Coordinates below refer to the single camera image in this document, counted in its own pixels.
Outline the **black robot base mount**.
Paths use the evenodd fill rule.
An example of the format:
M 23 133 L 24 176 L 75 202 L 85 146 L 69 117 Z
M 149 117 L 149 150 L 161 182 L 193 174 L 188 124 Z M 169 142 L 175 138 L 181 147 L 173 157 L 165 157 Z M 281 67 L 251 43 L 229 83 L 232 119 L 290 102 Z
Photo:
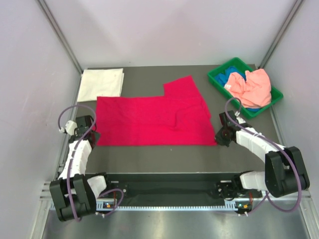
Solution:
M 108 173 L 107 188 L 124 193 L 121 206 L 223 206 L 225 201 L 260 199 L 257 190 L 235 185 L 237 173 Z

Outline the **blue t-shirt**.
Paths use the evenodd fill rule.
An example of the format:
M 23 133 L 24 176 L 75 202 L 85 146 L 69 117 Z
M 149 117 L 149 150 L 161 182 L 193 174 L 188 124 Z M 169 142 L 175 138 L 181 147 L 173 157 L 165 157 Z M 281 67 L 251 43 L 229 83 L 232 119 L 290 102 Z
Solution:
M 246 76 L 245 74 L 243 74 L 242 72 L 240 72 L 235 66 L 230 66 L 225 70 L 225 73 L 219 73 L 215 76 L 215 80 L 221 85 L 221 86 L 225 86 L 225 84 L 228 82 L 229 76 L 231 73 L 238 73 L 240 76 L 242 76 L 244 78 L 244 80 L 246 81 Z

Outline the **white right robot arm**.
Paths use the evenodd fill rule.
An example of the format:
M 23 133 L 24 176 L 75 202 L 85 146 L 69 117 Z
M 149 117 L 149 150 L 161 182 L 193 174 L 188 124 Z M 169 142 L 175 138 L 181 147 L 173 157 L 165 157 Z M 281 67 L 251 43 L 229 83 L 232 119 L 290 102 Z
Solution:
M 257 132 L 234 111 L 219 114 L 222 128 L 215 136 L 217 144 L 229 146 L 234 142 L 256 155 L 265 164 L 264 171 L 247 171 L 235 177 L 233 192 L 238 197 L 251 190 L 268 191 L 279 198 L 310 187 L 310 180 L 301 151 L 297 147 L 276 144 Z

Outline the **red t-shirt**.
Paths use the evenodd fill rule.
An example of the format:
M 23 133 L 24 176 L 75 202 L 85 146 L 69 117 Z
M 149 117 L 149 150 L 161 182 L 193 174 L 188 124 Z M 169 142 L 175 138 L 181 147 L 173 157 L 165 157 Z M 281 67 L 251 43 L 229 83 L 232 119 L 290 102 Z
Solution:
M 165 83 L 164 95 L 98 97 L 98 146 L 216 146 L 209 108 L 193 78 Z

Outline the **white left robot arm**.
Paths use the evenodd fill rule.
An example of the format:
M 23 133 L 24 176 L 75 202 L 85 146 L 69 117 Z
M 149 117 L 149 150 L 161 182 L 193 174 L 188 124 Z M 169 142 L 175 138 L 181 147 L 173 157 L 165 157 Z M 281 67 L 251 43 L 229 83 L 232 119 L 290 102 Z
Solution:
M 64 129 L 70 135 L 67 160 L 58 179 L 49 185 L 58 219 L 62 222 L 95 213 L 99 195 L 106 198 L 113 191 L 105 173 L 85 174 L 89 155 L 100 137 L 92 124 L 91 116 L 82 116 L 68 121 Z

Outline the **aluminium frame rail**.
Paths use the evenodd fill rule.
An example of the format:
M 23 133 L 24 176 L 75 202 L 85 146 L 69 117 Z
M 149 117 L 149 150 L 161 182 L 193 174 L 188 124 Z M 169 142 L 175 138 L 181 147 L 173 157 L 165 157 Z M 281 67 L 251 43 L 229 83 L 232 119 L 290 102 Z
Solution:
M 49 190 L 50 182 L 44 182 L 44 185 L 41 190 L 40 199 L 41 200 L 50 200 L 52 199 L 50 190 Z

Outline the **folded white t-shirt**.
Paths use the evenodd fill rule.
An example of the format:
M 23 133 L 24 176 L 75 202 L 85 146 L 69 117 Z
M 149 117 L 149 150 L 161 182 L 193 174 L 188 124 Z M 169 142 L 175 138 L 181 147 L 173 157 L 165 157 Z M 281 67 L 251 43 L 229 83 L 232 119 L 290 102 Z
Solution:
M 77 102 L 95 101 L 97 97 L 120 97 L 124 75 L 123 68 L 84 70 Z

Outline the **salmon pink t-shirt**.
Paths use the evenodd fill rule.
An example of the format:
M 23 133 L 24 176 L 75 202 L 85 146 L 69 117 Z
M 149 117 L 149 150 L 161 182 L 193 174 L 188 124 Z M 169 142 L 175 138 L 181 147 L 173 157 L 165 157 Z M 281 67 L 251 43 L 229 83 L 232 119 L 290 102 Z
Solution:
M 241 101 L 245 108 L 258 109 L 271 103 L 271 82 L 264 69 L 245 71 L 246 79 L 231 73 L 224 88 Z

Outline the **green plastic bin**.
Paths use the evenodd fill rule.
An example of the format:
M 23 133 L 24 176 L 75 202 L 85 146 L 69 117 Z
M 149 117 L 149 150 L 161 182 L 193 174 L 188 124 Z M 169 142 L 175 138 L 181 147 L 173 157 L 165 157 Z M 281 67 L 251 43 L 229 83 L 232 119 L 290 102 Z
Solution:
M 216 80 L 215 76 L 219 73 L 225 73 L 225 70 L 230 67 L 230 66 L 235 66 L 240 72 L 245 74 L 245 71 L 255 71 L 252 67 L 248 66 L 246 63 L 244 63 L 240 58 L 235 57 L 232 58 L 231 60 L 227 61 L 226 63 L 220 65 L 219 67 L 209 71 L 207 73 L 208 78 L 210 83 L 224 95 L 227 99 L 233 97 L 223 86 L 221 86 Z M 269 108 L 270 106 L 274 105 L 276 102 L 281 100 L 283 98 L 283 94 L 277 90 L 275 87 L 271 85 L 271 96 L 272 96 L 272 101 L 270 104 L 263 108 L 258 108 L 258 109 L 251 109 L 251 108 L 245 108 L 242 106 L 240 100 L 233 100 L 232 104 L 240 110 L 240 112 L 248 119 L 254 118 L 257 115 L 259 115 L 261 112 L 263 112 L 265 109 Z

